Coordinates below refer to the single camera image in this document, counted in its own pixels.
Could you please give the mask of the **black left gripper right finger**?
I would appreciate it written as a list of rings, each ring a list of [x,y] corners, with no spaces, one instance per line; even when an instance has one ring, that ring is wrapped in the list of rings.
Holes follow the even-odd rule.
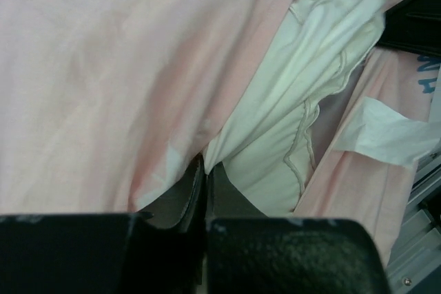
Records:
[[[209,293],[389,293],[377,248],[357,222],[269,218],[230,182],[207,178]]]

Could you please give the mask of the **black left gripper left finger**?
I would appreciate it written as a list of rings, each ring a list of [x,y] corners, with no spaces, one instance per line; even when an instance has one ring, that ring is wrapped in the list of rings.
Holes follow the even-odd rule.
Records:
[[[203,160],[133,213],[1,217],[2,293],[194,293],[202,280]]]

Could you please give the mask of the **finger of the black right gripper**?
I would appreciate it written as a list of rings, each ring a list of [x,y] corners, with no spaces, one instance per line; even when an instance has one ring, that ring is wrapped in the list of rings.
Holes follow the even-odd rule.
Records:
[[[440,0],[403,0],[385,13],[377,45],[425,56],[440,56]]]

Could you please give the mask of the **white pillow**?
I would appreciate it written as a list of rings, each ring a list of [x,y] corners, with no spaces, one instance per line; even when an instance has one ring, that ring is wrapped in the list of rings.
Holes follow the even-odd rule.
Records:
[[[205,150],[267,216],[288,216],[314,168],[319,102],[346,88],[382,34],[385,0],[294,0],[245,93]]]

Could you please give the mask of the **purple Elsa print pillowcase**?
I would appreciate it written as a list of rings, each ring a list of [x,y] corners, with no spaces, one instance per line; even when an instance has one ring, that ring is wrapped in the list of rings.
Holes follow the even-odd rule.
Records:
[[[293,1],[1,0],[1,212],[152,204],[204,161]],[[288,216],[356,220],[388,262],[422,155],[394,121],[423,125],[430,101],[416,57],[377,42],[319,102]]]

